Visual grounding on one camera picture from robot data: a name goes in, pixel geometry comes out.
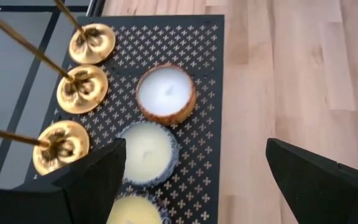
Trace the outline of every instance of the metal handle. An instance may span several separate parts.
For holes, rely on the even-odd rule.
[[[82,29],[82,26],[77,23],[75,18],[70,13],[70,10],[66,7],[66,5],[61,0],[53,0],[56,3],[56,6],[67,16],[70,22],[74,25],[74,27],[80,32],[82,40],[86,41],[85,31]]]
[[[49,147],[49,142],[47,141],[41,141],[38,139],[34,139],[27,136],[21,136],[19,134],[10,133],[8,131],[2,131],[0,130],[0,138],[6,138],[6,139],[12,139],[18,142],[23,142],[26,144],[30,144],[33,146],[42,146],[42,147]]]

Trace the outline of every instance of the yellow candle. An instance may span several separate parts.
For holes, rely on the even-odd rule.
[[[178,143],[165,127],[150,121],[133,123],[118,134],[126,140],[124,177],[134,185],[154,186],[172,175]]]
[[[107,224],[161,224],[157,207],[140,196],[127,196],[112,206]]]

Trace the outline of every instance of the candle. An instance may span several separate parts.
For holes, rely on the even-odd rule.
[[[126,140],[124,178],[135,185],[153,186],[172,175],[179,159],[178,143],[165,127],[140,121],[120,134]]]
[[[156,196],[133,193],[114,202],[107,224],[171,224],[171,220]]]
[[[185,120],[196,104],[196,88],[190,76],[176,66],[161,65],[139,80],[136,99],[141,112],[164,125]]]

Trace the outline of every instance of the cross pattern cutout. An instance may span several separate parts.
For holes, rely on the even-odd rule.
[[[210,26],[156,27],[144,25],[112,26],[117,35],[116,53],[112,58],[120,67],[151,68],[175,64],[185,69],[215,70],[213,54],[220,41]]]

